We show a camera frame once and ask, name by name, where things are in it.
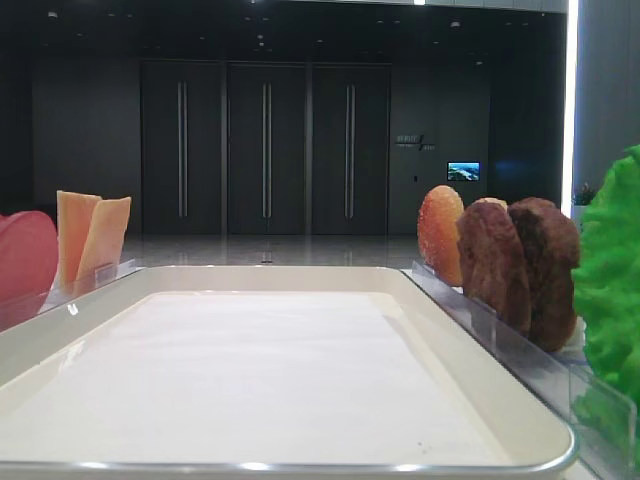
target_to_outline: tray rim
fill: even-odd
[[[104,290],[115,283],[120,283],[126,279],[134,276],[143,276],[148,271],[162,271],[173,268],[179,269],[209,269],[209,268],[238,268],[238,269],[359,269],[359,270],[377,270],[400,273],[405,280],[408,280],[409,284],[413,288],[419,290],[422,295],[425,295],[431,302],[433,302],[438,309],[446,315],[451,322],[456,324],[465,335],[469,336],[473,342],[479,344],[475,338],[473,338],[464,328],[458,325],[451,315],[442,307],[442,305],[434,299],[428,292],[425,291],[407,272],[402,269],[395,269],[390,267],[380,266],[331,266],[331,265],[163,265],[152,267],[141,267],[135,271],[129,272],[122,277],[114,279],[113,281],[101,285],[95,290],[81,296],[65,302],[61,305],[53,307],[45,312],[42,312],[28,322],[38,319],[42,316],[51,314],[59,309],[67,308],[69,305],[74,304],[83,297],[89,297],[97,294],[101,290]],[[567,423],[562,417],[560,417],[548,404],[541,399],[536,392],[532,391],[522,383],[513,372],[505,366],[503,362],[495,358],[489,350],[479,344],[482,349],[493,358],[501,368],[504,368],[510,376],[514,378],[522,387],[524,387],[530,395],[535,397],[538,401],[543,403],[544,407],[552,413],[558,421],[565,427],[569,435],[569,445],[567,450],[557,458],[540,464],[532,465],[518,465],[518,466],[447,466],[447,465],[426,465],[426,464],[291,464],[291,463],[260,463],[260,462],[245,462],[245,463],[145,463],[145,462],[92,462],[90,460],[84,462],[38,462],[38,461],[1,461],[0,460],[0,476],[7,472],[18,473],[48,473],[54,475],[61,474],[159,474],[159,475],[214,475],[214,474],[249,474],[249,473],[269,473],[269,474],[333,474],[333,475],[436,475],[438,477],[457,477],[464,475],[467,477],[482,478],[510,478],[511,476],[526,476],[532,474],[558,474],[565,472],[579,457],[579,437],[577,436],[574,428]]]

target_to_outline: brown patty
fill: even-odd
[[[458,220],[458,231],[464,294],[489,305],[526,336],[531,326],[529,281],[509,215],[496,203],[474,203]]]
[[[509,207],[527,262],[531,293],[529,339],[546,351],[560,350],[573,334],[571,270],[580,260],[580,238],[571,220],[555,205],[527,198]]]

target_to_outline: dark gray wall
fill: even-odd
[[[487,188],[509,203],[541,197],[560,206],[566,17],[552,21],[552,35],[492,61]]]
[[[448,184],[465,205],[486,195],[489,79],[484,66],[397,67],[392,72],[389,233],[415,233],[418,209]],[[399,147],[400,135],[425,135],[435,150]],[[447,182],[448,162],[477,161],[479,182]]]
[[[640,2],[582,0],[578,27],[574,185],[602,184],[640,143]]]
[[[33,69],[35,198],[56,190],[131,196],[130,232],[141,230],[139,64],[129,59],[59,59]]]
[[[0,213],[32,208],[30,61],[0,55]]]

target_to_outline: screen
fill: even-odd
[[[447,180],[450,182],[477,182],[480,180],[479,163],[449,163]]]

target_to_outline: light strip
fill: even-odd
[[[569,0],[567,15],[567,63],[564,94],[564,148],[562,154],[562,203],[561,209],[571,216],[573,196],[573,142],[576,122],[576,67],[578,63],[578,19],[580,0]]]

